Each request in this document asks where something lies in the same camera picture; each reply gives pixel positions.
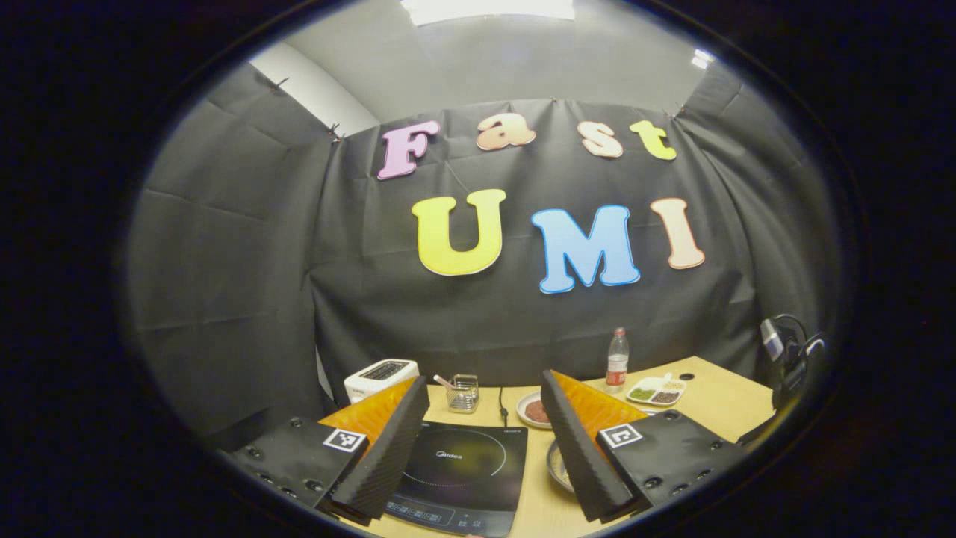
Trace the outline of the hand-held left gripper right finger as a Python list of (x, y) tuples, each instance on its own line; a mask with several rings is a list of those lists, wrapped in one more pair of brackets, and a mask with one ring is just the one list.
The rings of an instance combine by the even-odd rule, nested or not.
[(554, 370), (541, 398), (571, 487), (589, 521), (668, 504), (737, 466), (745, 449), (685, 413), (646, 415)]

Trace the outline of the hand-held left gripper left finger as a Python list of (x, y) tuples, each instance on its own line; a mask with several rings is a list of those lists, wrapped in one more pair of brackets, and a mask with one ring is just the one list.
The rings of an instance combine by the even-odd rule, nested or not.
[(226, 456), (310, 510), (369, 525), (397, 490), (428, 408), (426, 378), (415, 376), (320, 421), (291, 418)]

